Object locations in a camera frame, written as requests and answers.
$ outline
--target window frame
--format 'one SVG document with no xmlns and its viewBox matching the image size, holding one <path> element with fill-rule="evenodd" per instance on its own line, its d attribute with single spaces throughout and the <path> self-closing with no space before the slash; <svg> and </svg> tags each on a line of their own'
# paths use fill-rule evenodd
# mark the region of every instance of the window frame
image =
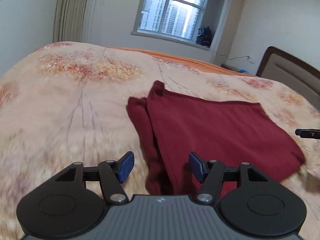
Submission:
<svg viewBox="0 0 320 240">
<path fill-rule="evenodd" d="M 162 29 L 163 29 L 163 25 L 164 25 L 164 20 L 165 20 L 165 15 L 167 13 L 167 9 L 169 6 L 169 2 L 170 0 L 166 0 L 165 4 L 164 4 L 164 8 L 163 8 L 163 13 L 162 13 L 162 17 L 161 17 L 161 21 L 160 21 L 160 25 L 159 25 L 159 31 L 151 31 L 151 30 L 145 30 L 145 29 L 139 29 L 138 25 L 139 25 L 139 21 L 140 21 L 140 15 L 142 12 L 142 7 L 143 7 L 143 3 L 144 0 L 140 0 L 139 2 L 139 6 L 138 6 L 138 10 L 137 10 L 137 15 L 136 15 L 136 20 L 134 23 L 134 27 L 133 27 L 133 31 L 134 32 L 138 32 L 138 33 L 148 33 L 151 35 L 157 35 L 157 36 L 162 36 L 162 37 L 169 37 L 169 38 L 173 38 L 173 39 L 177 39 L 180 41 L 186 41 L 186 42 L 190 42 L 190 43 L 195 43 L 196 42 L 196 36 L 197 36 L 197 31 L 198 28 L 200 28 L 202 20 L 203 20 L 203 16 L 204 16 L 204 12 L 205 12 L 205 8 L 207 6 L 208 0 L 202 0 L 202 5 L 196 5 L 194 3 L 190 3 L 184 0 L 174 0 L 177 2 L 181 2 L 187 5 L 190 5 L 192 7 L 198 8 L 199 9 L 199 14 L 198 14 L 198 18 L 196 20 L 196 27 L 195 27 L 195 31 L 193 33 L 193 36 L 191 39 L 187 39 L 187 38 L 183 38 L 180 36 L 175 36 L 172 34 L 168 34 L 168 33 L 162 33 Z"/>
</svg>

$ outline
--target folded maroon fabric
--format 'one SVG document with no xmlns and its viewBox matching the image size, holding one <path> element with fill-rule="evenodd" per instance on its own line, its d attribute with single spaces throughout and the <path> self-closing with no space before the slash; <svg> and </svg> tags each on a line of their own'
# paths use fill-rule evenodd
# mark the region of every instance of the folded maroon fabric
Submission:
<svg viewBox="0 0 320 240">
<path fill-rule="evenodd" d="M 295 141 L 259 103 L 215 102 L 164 89 L 156 81 L 148 98 L 129 98 L 127 111 L 149 167 L 150 194 L 195 194 L 201 186 L 188 166 L 188 155 L 238 167 L 249 162 L 276 181 L 305 162 Z M 234 189 L 224 185 L 221 195 Z"/>
</svg>

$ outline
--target white logo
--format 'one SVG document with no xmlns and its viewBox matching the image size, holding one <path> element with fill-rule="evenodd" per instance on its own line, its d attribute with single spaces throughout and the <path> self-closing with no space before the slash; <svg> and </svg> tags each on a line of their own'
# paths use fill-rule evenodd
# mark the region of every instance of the white logo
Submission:
<svg viewBox="0 0 320 240">
<path fill-rule="evenodd" d="M 161 198 L 158 198 L 157 201 L 158 201 L 159 203 L 162 203 L 162 202 L 165 201 L 165 199 L 164 199 L 163 197 L 161 197 Z"/>
</svg>

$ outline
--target gray gripper body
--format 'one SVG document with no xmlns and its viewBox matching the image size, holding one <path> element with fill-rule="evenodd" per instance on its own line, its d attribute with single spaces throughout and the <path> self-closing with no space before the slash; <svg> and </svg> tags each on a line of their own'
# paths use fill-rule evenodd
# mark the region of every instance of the gray gripper body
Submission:
<svg viewBox="0 0 320 240">
<path fill-rule="evenodd" d="M 92 230 L 71 240 L 253 240 L 227 226 L 212 206 L 187 195 L 136 195 L 128 204 L 113 206 Z M 301 240 L 297 235 L 279 238 Z M 25 236 L 23 240 L 40 240 Z"/>
</svg>

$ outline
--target window sill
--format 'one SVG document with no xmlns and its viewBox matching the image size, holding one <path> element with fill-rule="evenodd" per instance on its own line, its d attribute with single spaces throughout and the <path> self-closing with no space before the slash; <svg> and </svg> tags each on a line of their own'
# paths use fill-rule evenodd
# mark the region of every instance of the window sill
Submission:
<svg viewBox="0 0 320 240">
<path fill-rule="evenodd" d="M 195 43 L 191 43 L 191 42 L 183 41 L 183 40 L 178 40 L 178 39 L 171 38 L 171 37 L 161 36 L 161 35 L 157 35 L 157 34 L 143 33 L 143 32 L 131 32 L 131 35 L 143 36 L 143 37 L 149 37 L 149 38 L 155 38 L 155 39 L 161 39 L 161 40 L 164 40 L 164 41 L 173 41 L 173 42 L 184 44 L 184 45 L 187 45 L 187 46 L 196 47 L 198 49 L 204 49 L 204 50 L 207 50 L 207 51 L 210 50 L 210 48 L 205 47 L 205 46 L 201 46 L 199 44 L 195 44 Z"/>
</svg>

